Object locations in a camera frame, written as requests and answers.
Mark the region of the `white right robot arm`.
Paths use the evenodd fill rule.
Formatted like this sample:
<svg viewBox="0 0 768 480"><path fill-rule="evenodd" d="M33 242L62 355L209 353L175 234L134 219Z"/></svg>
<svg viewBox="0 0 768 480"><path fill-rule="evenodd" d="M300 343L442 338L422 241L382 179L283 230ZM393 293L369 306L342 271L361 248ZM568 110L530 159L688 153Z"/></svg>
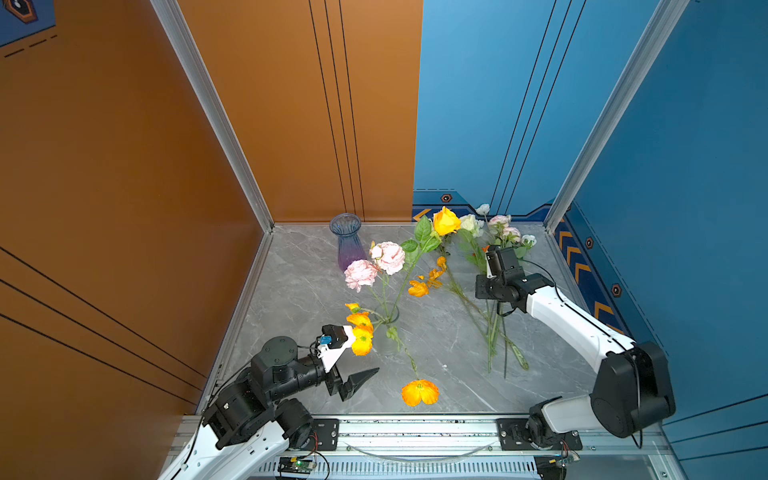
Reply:
<svg viewBox="0 0 768 480"><path fill-rule="evenodd" d="M527 274L513 248L492 246L479 299L507 303L557 333L596 373L592 391L534 405L523 438L538 449L563 445L580 430L602 429L617 438L641 433L676 412L668 360L653 342L638 343L578 307L543 272Z"/></svg>

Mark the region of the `cream rose flower stem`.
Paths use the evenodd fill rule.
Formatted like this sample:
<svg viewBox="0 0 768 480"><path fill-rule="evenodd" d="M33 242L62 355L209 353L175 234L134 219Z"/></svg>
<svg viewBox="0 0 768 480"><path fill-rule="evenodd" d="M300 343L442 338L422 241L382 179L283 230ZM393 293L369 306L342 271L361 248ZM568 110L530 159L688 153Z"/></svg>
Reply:
<svg viewBox="0 0 768 480"><path fill-rule="evenodd" d="M460 248L465 253L466 259L477 268L480 274L486 273L485 252L490 247L487 222L491 218L480 219L473 214L465 215L461 218L461 227L458 231ZM502 315L498 312L499 304L496 301L486 300L485 306L481 308L470 301L467 296L463 297L463 302L470 312L477 312L482 319L478 328L483 334L487 347L487 370L491 371L492 369L498 342L502 343L504 350L504 368L507 368L507 356L509 352L512 352L522 369L528 370L529 364L524 354L506 334Z"/></svg>

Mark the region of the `clear ribbed glass vase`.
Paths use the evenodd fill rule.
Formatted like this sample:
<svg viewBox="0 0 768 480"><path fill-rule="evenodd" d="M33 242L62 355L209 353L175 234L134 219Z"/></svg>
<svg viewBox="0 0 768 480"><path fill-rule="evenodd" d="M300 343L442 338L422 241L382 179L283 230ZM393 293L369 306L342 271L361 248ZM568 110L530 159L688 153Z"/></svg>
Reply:
<svg viewBox="0 0 768 480"><path fill-rule="evenodd" d="M380 303L373 309L371 315L372 323L375 327L389 326L396 322L400 317L400 310L397 305Z"/></svg>

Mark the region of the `orange poppy flower stem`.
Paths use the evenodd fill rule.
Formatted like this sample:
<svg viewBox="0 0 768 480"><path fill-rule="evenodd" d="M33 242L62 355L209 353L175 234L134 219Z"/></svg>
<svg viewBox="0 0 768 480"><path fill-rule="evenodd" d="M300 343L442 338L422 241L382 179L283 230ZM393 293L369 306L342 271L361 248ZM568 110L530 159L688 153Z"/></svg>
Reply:
<svg viewBox="0 0 768 480"><path fill-rule="evenodd" d="M440 389L430 380L420 375L417 362L401 338L396 322L389 326L375 327L371 315L373 310L363 308L358 303L348 303L346 307L349 315L346 321L353 327L356 341L352 345L352 352L356 356L366 356L376 347L383 347L385 351L394 350L395 354L404 354L410 362L413 371L413 379L401 389L403 402L409 407L419 405L434 405L439 401Z"/></svg>

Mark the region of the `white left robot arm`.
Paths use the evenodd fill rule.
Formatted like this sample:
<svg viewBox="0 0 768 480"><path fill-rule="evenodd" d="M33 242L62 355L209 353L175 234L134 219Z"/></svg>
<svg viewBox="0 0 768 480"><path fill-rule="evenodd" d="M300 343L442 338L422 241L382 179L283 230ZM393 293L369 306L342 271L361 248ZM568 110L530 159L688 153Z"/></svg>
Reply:
<svg viewBox="0 0 768 480"><path fill-rule="evenodd" d="M289 336L267 340L212 395L191 440L159 477L249 479L287 450L319 446L313 417L295 395L323 385L331 396L352 398L379 372L375 367L342 377L337 362L355 340L350 326L325 325L305 356Z"/></svg>

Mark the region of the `yellow rose flower stem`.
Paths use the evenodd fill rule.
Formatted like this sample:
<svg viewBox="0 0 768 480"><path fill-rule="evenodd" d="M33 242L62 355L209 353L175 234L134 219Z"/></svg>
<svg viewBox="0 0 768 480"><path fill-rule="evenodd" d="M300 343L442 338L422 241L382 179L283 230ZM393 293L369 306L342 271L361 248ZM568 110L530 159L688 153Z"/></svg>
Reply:
<svg viewBox="0 0 768 480"><path fill-rule="evenodd" d="M451 234L457 233L461 227L459 217L447 207L443 207L432 218L421 217L414 229L413 237L403 245L406 252L405 280L394 301L398 305L405 292L408 293L409 282L420 260L428 253L437 251L443 246L444 240Z"/></svg>

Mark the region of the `pink peony flower stem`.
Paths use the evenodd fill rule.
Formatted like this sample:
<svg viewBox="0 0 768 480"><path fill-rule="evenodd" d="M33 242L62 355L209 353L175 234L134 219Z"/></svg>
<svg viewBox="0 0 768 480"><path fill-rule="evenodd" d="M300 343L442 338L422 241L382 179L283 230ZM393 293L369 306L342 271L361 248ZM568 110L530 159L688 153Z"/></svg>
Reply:
<svg viewBox="0 0 768 480"><path fill-rule="evenodd" d="M347 287L357 293L363 289L369 291L375 306L380 303L395 305L388 300L389 284L404 269L405 262L406 252L400 244L390 241L372 243L369 258L350 264L344 271L344 280Z"/></svg>

